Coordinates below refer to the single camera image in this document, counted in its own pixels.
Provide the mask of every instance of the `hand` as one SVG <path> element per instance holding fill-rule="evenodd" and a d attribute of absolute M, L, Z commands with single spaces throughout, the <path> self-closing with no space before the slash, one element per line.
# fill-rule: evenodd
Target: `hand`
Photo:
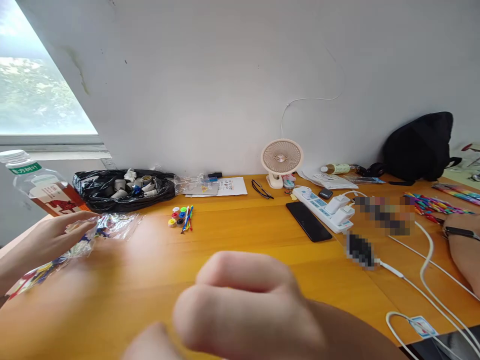
<path fill-rule="evenodd" d="M 447 226 L 470 230 L 480 236 L 480 215 L 450 214 L 443 223 L 443 228 Z"/>
<path fill-rule="evenodd" d="M 294 275 L 267 255 L 213 255 L 178 298 L 173 323 L 187 348 L 230 360 L 317 360 L 325 353 L 325 338 Z M 154 325 L 123 359 L 182 359 L 172 349 L 165 331 Z"/>
<path fill-rule="evenodd" d="M 5 257 L 15 260 L 15 264 L 25 272 L 38 268 L 66 253 L 82 236 L 97 223 L 98 215 L 90 211 L 79 211 L 54 217 L 39 223 L 22 241 L 11 249 Z M 85 222 L 69 233 L 68 225 L 77 221 Z"/>

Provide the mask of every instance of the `black item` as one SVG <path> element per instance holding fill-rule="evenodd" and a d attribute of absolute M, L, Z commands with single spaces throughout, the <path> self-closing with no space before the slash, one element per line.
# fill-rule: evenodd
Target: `black item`
<path fill-rule="evenodd" d="M 346 235 L 346 253 L 361 266 L 373 270 L 375 267 L 375 256 L 372 245 L 359 235 L 349 232 Z"/>
<path fill-rule="evenodd" d="M 257 192 L 259 193 L 260 195 L 262 195 L 265 199 L 273 199 L 274 197 L 269 193 L 269 192 L 266 192 L 263 188 L 262 185 L 260 185 L 258 182 L 256 182 L 255 180 L 251 180 L 251 187 Z"/>
<path fill-rule="evenodd" d="M 366 178 L 379 178 L 383 174 L 385 174 L 385 164 L 381 162 L 376 162 L 370 165 L 368 169 L 360 166 L 358 174 Z"/>
<path fill-rule="evenodd" d="M 312 242 L 318 243 L 332 238 L 332 234 L 329 233 L 305 204 L 302 202 L 289 202 L 286 204 L 286 207 Z"/>
<path fill-rule="evenodd" d="M 208 174 L 207 176 L 208 176 L 209 178 L 219 178 L 219 179 L 220 179 L 223 175 L 222 175 L 221 172 L 214 172 L 214 173 L 212 173 L 212 174 Z"/>
<path fill-rule="evenodd" d="M 478 235 L 475 234 L 471 230 L 465 230 L 465 229 L 458 228 L 458 227 L 446 226 L 445 227 L 445 232 L 446 232 L 447 235 L 460 235 L 460 236 L 463 236 L 463 237 L 466 237 L 466 238 L 472 238 L 472 239 L 480 241 L 480 237 L 478 237 Z"/>
<path fill-rule="evenodd" d="M 134 170 L 137 178 L 150 175 L 158 194 L 143 197 L 143 194 L 129 194 L 112 199 L 115 180 L 123 179 L 127 170 L 81 171 L 73 176 L 73 187 L 87 206 L 96 213 L 122 213 L 137 211 L 153 204 L 175 197 L 175 184 L 169 179 L 176 175 L 153 170 Z"/>
<path fill-rule="evenodd" d="M 319 193 L 318 196 L 324 199 L 330 199 L 334 192 L 332 190 L 328 190 L 326 188 L 323 188 Z"/>
<path fill-rule="evenodd" d="M 444 111 L 424 115 L 395 130 L 382 149 L 386 172 L 407 182 L 421 178 L 437 181 L 451 162 L 455 166 L 462 161 L 450 157 L 453 123 L 452 114 Z"/>

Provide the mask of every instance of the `power strip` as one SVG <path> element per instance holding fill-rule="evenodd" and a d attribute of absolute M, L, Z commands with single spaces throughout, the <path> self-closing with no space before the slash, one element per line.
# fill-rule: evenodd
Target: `power strip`
<path fill-rule="evenodd" d="M 332 223 L 332 214 L 325 211 L 327 203 L 314 193 L 311 193 L 310 197 L 308 198 L 308 194 L 310 194 L 310 190 L 307 187 L 301 186 L 293 189 L 293 195 L 295 195 L 298 200 L 304 203 L 305 206 L 335 234 L 348 230 L 354 225 L 354 223 L 350 220 L 347 220 L 340 225 L 335 225 Z"/>

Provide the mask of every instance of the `eyeglasses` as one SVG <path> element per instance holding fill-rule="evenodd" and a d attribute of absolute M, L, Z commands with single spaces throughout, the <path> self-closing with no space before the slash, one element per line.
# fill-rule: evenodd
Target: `eyeglasses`
<path fill-rule="evenodd" d="M 274 197 L 272 195 L 270 195 L 268 192 L 266 192 L 264 190 L 264 188 L 262 187 L 262 185 L 260 185 L 258 182 L 256 182 L 255 180 L 251 180 L 251 186 L 252 188 L 257 192 L 259 193 L 260 195 L 262 195 L 265 199 L 273 199 Z"/>

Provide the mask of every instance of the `black plastic bag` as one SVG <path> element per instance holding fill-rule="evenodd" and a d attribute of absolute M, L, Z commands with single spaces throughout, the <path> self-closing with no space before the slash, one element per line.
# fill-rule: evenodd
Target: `black plastic bag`
<path fill-rule="evenodd" d="M 175 184 L 169 180 L 175 178 L 175 174 L 154 170 L 134 169 L 133 171 L 136 172 L 137 178 L 150 175 L 158 194 L 148 197 L 129 194 L 118 199 L 110 198 L 114 193 L 115 180 L 123 179 L 127 170 L 76 172 L 73 176 L 73 187 L 87 206 L 96 213 L 137 211 L 175 197 Z"/>

